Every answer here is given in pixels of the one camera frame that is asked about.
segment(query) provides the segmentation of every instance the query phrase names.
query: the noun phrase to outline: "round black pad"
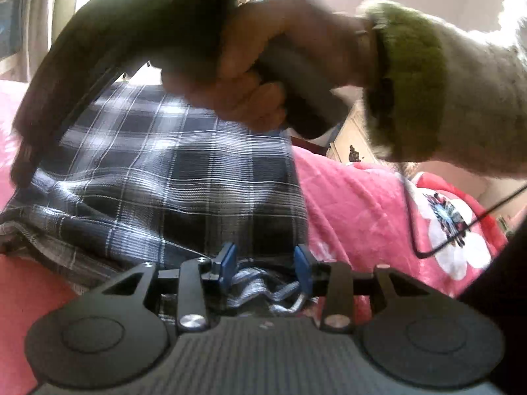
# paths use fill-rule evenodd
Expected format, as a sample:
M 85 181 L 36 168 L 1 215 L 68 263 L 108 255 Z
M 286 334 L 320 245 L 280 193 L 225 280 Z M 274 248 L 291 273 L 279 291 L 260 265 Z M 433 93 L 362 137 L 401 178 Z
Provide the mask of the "round black pad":
M 33 324 L 25 346 L 38 380 L 102 389 L 148 370 L 167 348 L 168 334 L 137 299 L 89 293 Z
M 504 351 L 490 319 L 441 295 L 393 300 L 364 326 L 362 343 L 390 375 L 437 389 L 481 380 Z
M 90 316 L 79 319 L 62 332 L 64 344 L 81 354 L 97 354 L 116 346 L 125 336 L 125 328 L 112 319 Z

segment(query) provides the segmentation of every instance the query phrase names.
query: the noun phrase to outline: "silver screw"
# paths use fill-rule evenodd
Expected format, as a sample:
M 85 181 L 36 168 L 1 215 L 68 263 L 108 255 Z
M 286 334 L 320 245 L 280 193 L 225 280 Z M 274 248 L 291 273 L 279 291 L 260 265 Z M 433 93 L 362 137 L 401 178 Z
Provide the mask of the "silver screw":
M 331 328 L 346 328 L 351 324 L 351 320 L 346 315 L 330 315 L 325 320 L 324 323 Z
M 205 320 L 204 316 L 196 315 L 196 314 L 185 315 L 179 320 L 179 324 L 182 327 L 185 327 L 188 329 L 203 328 L 206 323 L 207 321 Z

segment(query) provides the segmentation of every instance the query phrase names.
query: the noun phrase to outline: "hand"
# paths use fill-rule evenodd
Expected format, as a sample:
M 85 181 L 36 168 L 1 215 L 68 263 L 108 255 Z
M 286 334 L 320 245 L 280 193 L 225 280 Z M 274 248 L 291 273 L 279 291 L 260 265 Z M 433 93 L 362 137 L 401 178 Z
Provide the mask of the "hand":
M 168 92 L 182 94 L 193 106 L 213 109 L 223 120 L 245 123 L 265 132 L 284 118 L 285 92 L 280 83 L 261 83 L 252 65 L 267 42 L 285 34 L 335 85 L 364 86 L 370 56 L 356 31 L 366 21 L 327 13 L 306 0 L 263 0 L 237 8 L 222 32 L 217 79 L 199 84 L 177 72 L 163 70 Z

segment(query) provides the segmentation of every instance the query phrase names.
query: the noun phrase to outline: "green knitted cuff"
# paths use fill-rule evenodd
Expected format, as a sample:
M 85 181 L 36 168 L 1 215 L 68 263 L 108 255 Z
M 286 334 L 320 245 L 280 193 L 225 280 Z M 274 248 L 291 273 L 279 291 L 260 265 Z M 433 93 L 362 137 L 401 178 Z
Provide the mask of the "green knitted cuff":
M 383 0 L 366 1 L 360 10 L 375 19 L 388 58 L 385 77 L 393 87 L 391 122 L 367 113 L 374 147 L 385 158 L 422 162 L 438 146 L 445 100 L 446 64 L 433 21 L 422 13 Z

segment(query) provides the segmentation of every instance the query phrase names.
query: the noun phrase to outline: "sweater sleeve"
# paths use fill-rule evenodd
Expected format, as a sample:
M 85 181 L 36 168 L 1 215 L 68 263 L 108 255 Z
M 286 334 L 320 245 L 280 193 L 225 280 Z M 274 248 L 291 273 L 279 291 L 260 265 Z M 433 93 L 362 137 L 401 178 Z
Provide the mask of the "sweater sleeve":
M 527 64 L 519 43 L 505 44 L 504 31 L 466 33 L 388 1 L 366 1 L 360 11 L 374 20 L 386 56 L 379 84 L 389 99 L 375 90 L 365 96 L 381 157 L 527 175 Z

